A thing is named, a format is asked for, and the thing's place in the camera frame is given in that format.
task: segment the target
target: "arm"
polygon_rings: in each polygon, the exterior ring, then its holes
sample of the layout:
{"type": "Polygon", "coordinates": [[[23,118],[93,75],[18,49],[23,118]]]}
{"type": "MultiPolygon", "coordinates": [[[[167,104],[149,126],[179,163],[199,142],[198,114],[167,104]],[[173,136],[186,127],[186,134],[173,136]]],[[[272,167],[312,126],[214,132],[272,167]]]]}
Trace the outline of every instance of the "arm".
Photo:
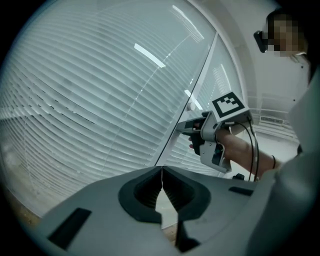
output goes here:
{"type": "MultiPolygon", "coordinates": [[[[231,134],[228,130],[220,129],[216,133],[217,140],[224,145],[224,157],[231,161],[234,161],[238,165],[245,168],[250,172],[251,160],[252,160],[252,148],[251,144],[247,143],[241,138],[238,138],[231,134]]],[[[279,160],[275,160],[275,169],[277,169],[282,163],[279,160]]],[[[258,177],[260,178],[264,172],[273,169],[274,158],[261,150],[259,151],[259,167],[258,177]]],[[[253,164],[252,174],[256,174],[256,166],[253,164]]]]}

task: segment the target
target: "white horizontal blind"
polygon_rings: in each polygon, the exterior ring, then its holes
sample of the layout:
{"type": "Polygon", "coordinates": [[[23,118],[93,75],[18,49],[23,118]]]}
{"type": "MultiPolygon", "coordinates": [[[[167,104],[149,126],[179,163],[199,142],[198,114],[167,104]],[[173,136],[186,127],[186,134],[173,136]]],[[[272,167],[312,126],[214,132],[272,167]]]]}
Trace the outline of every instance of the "white horizontal blind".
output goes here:
{"type": "Polygon", "coordinates": [[[154,165],[214,35],[181,0],[54,2],[0,81],[8,187],[42,216],[87,184],[154,165]]]}
{"type": "MultiPolygon", "coordinates": [[[[196,110],[190,111],[189,119],[201,117],[202,112],[212,110],[212,101],[229,91],[233,91],[241,98],[243,96],[236,67],[226,46],[218,36],[208,71],[196,98],[203,110],[196,107],[196,110]]],[[[218,171],[200,162],[200,156],[189,148],[191,142],[188,138],[182,134],[179,136],[165,164],[205,175],[218,176],[218,171]]]]}

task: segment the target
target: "person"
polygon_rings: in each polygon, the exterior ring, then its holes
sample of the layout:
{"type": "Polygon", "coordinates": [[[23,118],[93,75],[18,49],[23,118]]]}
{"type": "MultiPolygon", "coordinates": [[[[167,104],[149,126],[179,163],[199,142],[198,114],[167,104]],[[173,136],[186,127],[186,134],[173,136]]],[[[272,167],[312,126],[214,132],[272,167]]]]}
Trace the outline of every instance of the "person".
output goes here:
{"type": "MultiPolygon", "coordinates": [[[[308,17],[300,6],[296,8],[291,6],[287,9],[278,8],[266,17],[266,31],[262,33],[262,38],[267,39],[268,46],[273,46],[274,51],[280,52],[280,56],[304,56],[310,67],[309,82],[319,63],[319,51],[314,39],[315,34],[310,27],[312,23],[312,15],[308,17]]],[[[227,160],[239,164],[249,172],[251,171],[251,144],[224,128],[216,132],[216,139],[224,145],[224,157],[227,160]]],[[[301,146],[299,146],[297,153],[300,154],[302,151],[301,146]]],[[[268,170],[277,169],[281,164],[282,162],[273,155],[259,151],[257,177],[260,178],[268,170]]],[[[256,166],[252,167],[252,173],[256,174],[256,166]]]]}

